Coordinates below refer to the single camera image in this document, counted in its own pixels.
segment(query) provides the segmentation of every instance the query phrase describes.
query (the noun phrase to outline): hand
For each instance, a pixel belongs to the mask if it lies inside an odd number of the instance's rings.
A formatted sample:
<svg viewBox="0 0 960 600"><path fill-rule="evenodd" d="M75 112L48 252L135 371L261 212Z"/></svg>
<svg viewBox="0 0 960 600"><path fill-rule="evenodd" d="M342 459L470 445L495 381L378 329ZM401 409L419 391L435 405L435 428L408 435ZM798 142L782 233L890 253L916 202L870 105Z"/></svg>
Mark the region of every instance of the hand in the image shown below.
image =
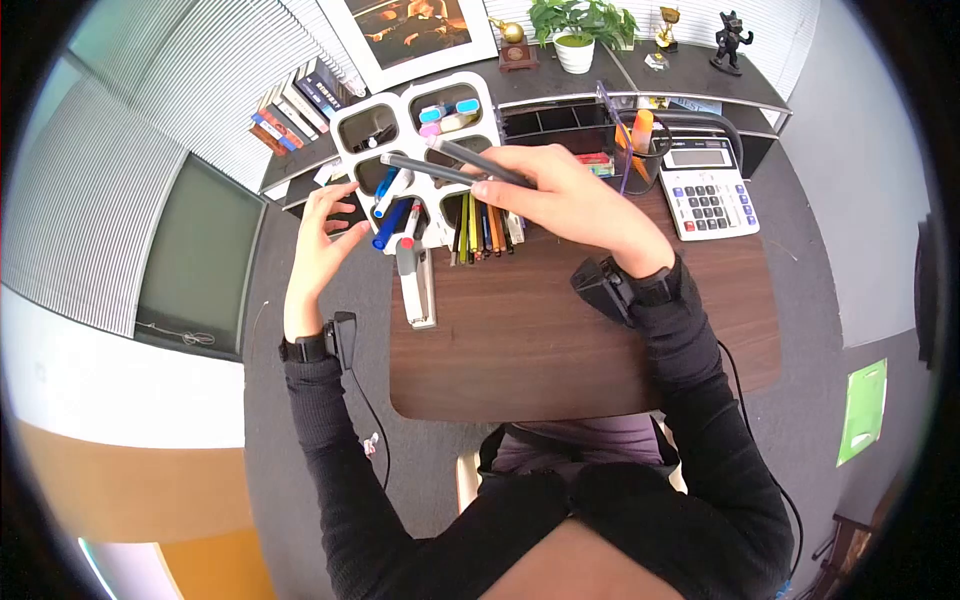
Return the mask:
<svg viewBox="0 0 960 600"><path fill-rule="evenodd" d="M297 235L297 254L287 284L283 304L283 335L293 343L299 337L317 335L324 330L324 318L317 301L326 284L340 268L347 254L370 230L370 222L361 221L336 242L327 236L331 231L345 228L346 221L330 220L327 215L353 212L356 206L338 202L357 188L357 183L328 185L310 194L303 209L300 233Z"/></svg>
<svg viewBox="0 0 960 600"><path fill-rule="evenodd" d="M503 181L480 181L471 188L480 200L570 241L606 248L631 276L646 277L663 267L673 268L673 248L660 228L563 146L500 146L481 154L523 174L537 190ZM480 172L470 165L464 170Z"/></svg>

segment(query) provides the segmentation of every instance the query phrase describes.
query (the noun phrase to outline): gray carpet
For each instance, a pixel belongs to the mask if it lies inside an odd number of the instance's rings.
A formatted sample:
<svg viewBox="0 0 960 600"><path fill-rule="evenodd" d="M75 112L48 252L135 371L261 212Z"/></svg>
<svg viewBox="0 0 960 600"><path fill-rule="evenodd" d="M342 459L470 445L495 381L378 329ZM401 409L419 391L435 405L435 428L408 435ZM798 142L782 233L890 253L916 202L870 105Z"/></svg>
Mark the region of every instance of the gray carpet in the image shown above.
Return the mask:
<svg viewBox="0 0 960 600"><path fill-rule="evenodd" d="M794 579L794 590L799 591L816 574L818 565L809 556L830 536L837 507L842 504L846 516L869 521L902 459L909 455L923 424L925 395L916 390L925 385L925 373L916 363L912 332L842 350L823 240L779 145L765 158L749 187L758 199L761 235L777 299L782 375L771 388L747 394L746 403L767 464L803 515L807 543ZM298 224L272 207L259 240L245 338L247 474L253 519L278 597L332 598L324 572L316 495L294 437L276 359ZM327 316L337 309L358 314L355 369L392 443L389 496L412 535L430 536L456 516L456 456L475 449L490 427L407 420L390 407L392 268L391 259L374 252L369 242L362 243L328 286L321 306ZM254 331L264 300L270 303ZM883 355L891 359L883 434L874 447L838 469L846 373L873 362L872 356ZM352 381L345 387L356 429L367 437L374 430L373 420ZM382 476L382 446L380 450L374 462Z"/></svg>

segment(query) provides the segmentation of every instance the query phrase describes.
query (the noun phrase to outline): potted plant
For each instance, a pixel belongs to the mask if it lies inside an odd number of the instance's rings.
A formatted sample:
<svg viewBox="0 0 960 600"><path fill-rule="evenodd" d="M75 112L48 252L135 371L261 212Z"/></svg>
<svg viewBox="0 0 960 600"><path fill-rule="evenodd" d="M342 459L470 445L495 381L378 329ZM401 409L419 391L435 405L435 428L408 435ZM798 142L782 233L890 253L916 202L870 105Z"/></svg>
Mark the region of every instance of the potted plant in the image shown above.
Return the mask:
<svg viewBox="0 0 960 600"><path fill-rule="evenodd" d="M534 0L530 20L540 47L553 34L557 58L567 73L586 73L597 40L620 50L634 39L636 19L605 0Z"/></svg>

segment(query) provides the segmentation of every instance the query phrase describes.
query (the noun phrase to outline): white flower pot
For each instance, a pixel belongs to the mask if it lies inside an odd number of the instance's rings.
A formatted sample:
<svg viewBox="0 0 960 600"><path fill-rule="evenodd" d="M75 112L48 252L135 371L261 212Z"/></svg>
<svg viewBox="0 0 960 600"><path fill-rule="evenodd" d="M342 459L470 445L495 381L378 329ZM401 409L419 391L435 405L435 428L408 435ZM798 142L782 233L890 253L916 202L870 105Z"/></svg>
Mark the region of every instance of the white flower pot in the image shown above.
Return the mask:
<svg viewBox="0 0 960 600"><path fill-rule="evenodd" d="M560 65L567 73L580 75L590 70L593 64L593 47L596 45L596 39L589 45L580 48L572 48L557 43L559 37L570 35L570 31L564 30L553 35L553 49L557 53L557 59Z"/></svg>

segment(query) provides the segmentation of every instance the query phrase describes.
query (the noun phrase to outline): dark brown desk surface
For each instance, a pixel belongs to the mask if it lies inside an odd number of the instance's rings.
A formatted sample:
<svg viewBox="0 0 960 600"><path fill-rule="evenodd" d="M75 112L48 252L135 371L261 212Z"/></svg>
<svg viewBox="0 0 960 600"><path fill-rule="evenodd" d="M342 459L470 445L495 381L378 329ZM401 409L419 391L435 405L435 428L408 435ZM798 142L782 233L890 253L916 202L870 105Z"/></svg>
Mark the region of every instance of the dark brown desk surface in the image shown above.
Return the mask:
<svg viewBox="0 0 960 600"><path fill-rule="evenodd" d="M744 390L775 382L780 331L759 236L681 243L659 186L634 200L696 277ZM570 287L584 258L606 252L527 227L527 242L509 257L451 268L446 248L432 251L435 328L415 331L408 325L395 274L390 398L402 416L563 420L659 407L643 375L640 336L608 321Z"/></svg>

